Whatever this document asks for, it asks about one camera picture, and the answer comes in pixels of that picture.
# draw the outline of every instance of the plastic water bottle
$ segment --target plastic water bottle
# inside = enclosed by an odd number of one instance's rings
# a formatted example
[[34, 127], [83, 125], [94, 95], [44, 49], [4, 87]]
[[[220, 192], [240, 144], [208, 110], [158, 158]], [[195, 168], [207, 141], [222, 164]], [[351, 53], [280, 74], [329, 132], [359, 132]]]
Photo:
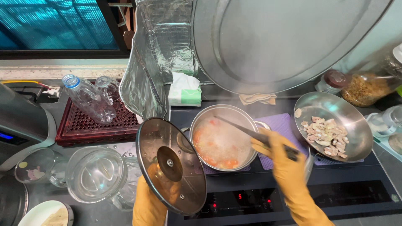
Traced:
[[365, 118], [375, 137], [385, 138], [402, 133], [402, 105], [390, 107], [381, 113], [372, 113]]
[[116, 117], [116, 111], [109, 100], [88, 80], [67, 74], [62, 81], [73, 103], [91, 119], [109, 124]]

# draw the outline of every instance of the white plate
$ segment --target white plate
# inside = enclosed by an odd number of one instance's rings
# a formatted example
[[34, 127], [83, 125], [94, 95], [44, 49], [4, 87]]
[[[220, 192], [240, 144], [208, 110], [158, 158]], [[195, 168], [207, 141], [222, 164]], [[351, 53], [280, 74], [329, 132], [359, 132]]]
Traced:
[[74, 215], [71, 207], [56, 200], [46, 201], [32, 208], [20, 221], [18, 226], [40, 226], [51, 214], [56, 213], [60, 208], [67, 209], [67, 226], [72, 226], [74, 222]]

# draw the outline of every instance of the window frame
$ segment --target window frame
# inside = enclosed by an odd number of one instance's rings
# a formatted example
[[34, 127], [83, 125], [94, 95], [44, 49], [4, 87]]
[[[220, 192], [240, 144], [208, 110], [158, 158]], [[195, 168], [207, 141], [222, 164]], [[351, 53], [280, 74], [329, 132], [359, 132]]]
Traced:
[[[96, 0], [110, 32], [119, 49], [44, 49], [44, 50], [0, 50], [0, 60], [49, 60], [49, 59], [110, 59], [129, 58], [130, 50], [120, 34], [119, 27], [106, 0]], [[17, 45], [23, 45], [10, 31], [0, 30]]]

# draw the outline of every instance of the induction cooktop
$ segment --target induction cooktop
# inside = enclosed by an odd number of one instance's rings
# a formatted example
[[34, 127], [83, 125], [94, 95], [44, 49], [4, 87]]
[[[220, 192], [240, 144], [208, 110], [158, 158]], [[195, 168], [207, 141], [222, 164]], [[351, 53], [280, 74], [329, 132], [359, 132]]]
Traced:
[[[189, 126], [199, 111], [172, 107], [171, 121]], [[191, 216], [168, 211], [168, 225], [294, 224], [272, 170], [264, 170], [259, 158], [250, 166], [249, 171], [207, 174], [204, 207]], [[364, 162], [314, 165], [307, 186], [330, 220], [402, 213], [401, 198], [373, 152]]]

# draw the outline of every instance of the soup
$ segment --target soup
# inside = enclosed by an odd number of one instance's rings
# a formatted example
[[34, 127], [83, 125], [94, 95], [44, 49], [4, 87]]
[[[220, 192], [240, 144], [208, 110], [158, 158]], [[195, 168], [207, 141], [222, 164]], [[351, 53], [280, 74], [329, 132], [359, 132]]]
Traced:
[[206, 163], [221, 169], [243, 165], [251, 152], [249, 135], [215, 117], [200, 122], [193, 145]]

